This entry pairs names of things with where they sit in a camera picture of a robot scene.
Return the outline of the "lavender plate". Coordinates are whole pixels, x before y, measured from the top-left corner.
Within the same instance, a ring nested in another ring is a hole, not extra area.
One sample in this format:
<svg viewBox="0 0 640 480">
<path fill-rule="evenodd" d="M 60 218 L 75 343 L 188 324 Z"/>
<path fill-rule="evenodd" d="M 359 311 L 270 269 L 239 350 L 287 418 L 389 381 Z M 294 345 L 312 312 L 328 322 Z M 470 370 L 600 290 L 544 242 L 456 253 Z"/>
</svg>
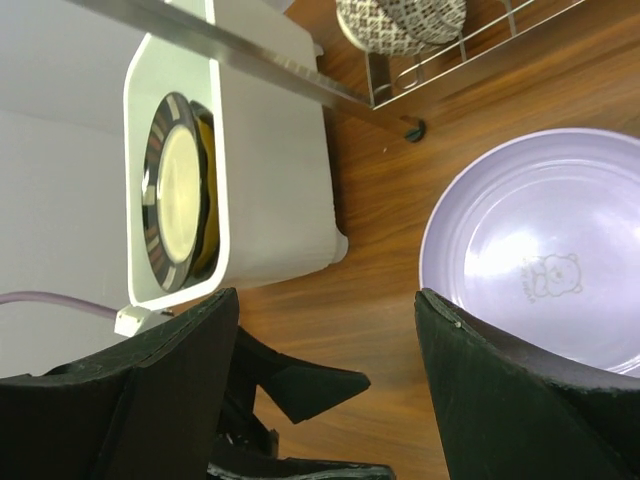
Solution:
<svg viewBox="0 0 640 480">
<path fill-rule="evenodd" d="M 474 160 L 437 201 L 419 282 L 561 357 L 639 373 L 639 141 L 543 130 Z"/>
</svg>

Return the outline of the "orange polka dot plate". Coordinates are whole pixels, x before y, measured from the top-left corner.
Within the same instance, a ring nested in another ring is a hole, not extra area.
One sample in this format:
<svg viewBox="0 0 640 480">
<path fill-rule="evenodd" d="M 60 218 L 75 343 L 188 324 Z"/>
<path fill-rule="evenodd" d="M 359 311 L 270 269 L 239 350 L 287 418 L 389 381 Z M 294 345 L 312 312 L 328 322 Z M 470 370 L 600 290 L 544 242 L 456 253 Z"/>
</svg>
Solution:
<svg viewBox="0 0 640 480">
<path fill-rule="evenodd" d="M 206 187 L 208 211 L 204 228 L 203 246 L 201 253 L 195 260 L 193 274 L 196 277 L 203 277 L 217 261 L 220 244 L 220 228 L 213 115 L 208 111 L 199 110 L 197 113 L 197 119 L 207 160 Z"/>
</svg>

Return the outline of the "black gold striped plate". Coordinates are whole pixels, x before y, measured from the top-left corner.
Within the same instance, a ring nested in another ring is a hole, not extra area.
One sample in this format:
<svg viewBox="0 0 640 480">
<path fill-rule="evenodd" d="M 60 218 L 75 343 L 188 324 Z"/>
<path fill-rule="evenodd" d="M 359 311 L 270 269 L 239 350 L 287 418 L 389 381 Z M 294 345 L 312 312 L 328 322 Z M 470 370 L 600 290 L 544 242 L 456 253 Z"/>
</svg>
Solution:
<svg viewBox="0 0 640 480">
<path fill-rule="evenodd" d="M 144 147 L 142 222 L 152 273 L 167 292 L 180 290 L 202 249 L 206 162 L 189 100 L 170 92 L 152 116 Z"/>
</svg>

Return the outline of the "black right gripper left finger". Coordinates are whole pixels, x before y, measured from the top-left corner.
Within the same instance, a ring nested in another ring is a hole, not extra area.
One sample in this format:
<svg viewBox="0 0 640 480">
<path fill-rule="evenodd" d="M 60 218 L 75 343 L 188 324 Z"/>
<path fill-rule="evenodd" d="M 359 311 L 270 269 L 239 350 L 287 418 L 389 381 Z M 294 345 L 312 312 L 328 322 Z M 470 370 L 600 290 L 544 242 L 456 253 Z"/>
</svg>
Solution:
<svg viewBox="0 0 640 480">
<path fill-rule="evenodd" d="M 2 478 L 206 478 L 238 317 L 221 290 L 45 375 L 2 379 Z"/>
</svg>

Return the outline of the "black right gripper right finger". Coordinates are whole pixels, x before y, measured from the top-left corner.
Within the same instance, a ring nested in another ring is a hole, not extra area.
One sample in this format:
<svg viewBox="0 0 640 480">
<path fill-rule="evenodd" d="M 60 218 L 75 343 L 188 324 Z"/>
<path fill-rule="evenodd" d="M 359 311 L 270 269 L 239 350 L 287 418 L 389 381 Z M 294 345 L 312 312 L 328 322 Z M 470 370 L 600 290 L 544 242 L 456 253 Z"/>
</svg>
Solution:
<svg viewBox="0 0 640 480">
<path fill-rule="evenodd" d="M 539 348 L 431 289 L 421 356 L 453 479 L 636 479 L 639 381 Z"/>
</svg>

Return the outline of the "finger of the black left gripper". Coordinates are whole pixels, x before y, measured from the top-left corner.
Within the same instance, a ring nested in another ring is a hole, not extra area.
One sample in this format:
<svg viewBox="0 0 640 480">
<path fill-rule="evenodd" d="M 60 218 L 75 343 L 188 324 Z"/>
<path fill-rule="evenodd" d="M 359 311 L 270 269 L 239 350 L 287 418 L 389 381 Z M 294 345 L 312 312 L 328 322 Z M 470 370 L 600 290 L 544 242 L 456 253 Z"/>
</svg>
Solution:
<svg viewBox="0 0 640 480">
<path fill-rule="evenodd" d="M 386 465 L 299 458 L 277 459 L 227 450 L 207 466 L 208 479 L 394 479 Z"/>
<path fill-rule="evenodd" d="M 279 435 L 254 413 L 258 389 L 298 424 L 370 387 L 356 371 L 323 366 L 279 353 L 239 328 L 219 416 L 219 436 L 244 450 L 276 450 Z"/>
</svg>

